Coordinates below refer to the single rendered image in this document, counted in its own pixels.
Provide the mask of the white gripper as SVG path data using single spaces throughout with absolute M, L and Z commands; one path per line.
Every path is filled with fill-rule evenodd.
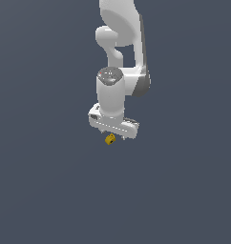
M 116 133 L 122 137 L 122 140 L 126 138 L 135 139 L 137 137 L 138 122 L 123 115 L 119 117 L 106 117 L 100 112 L 100 105 L 98 103 L 92 106 L 88 116 L 90 125 L 99 129 L 101 133 Z

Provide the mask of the small yellow object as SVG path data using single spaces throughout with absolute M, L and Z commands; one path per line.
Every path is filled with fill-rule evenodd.
M 111 145 L 112 143 L 114 143 L 116 141 L 116 137 L 111 133 L 109 134 L 106 138 L 105 138 L 105 142 L 108 145 Z

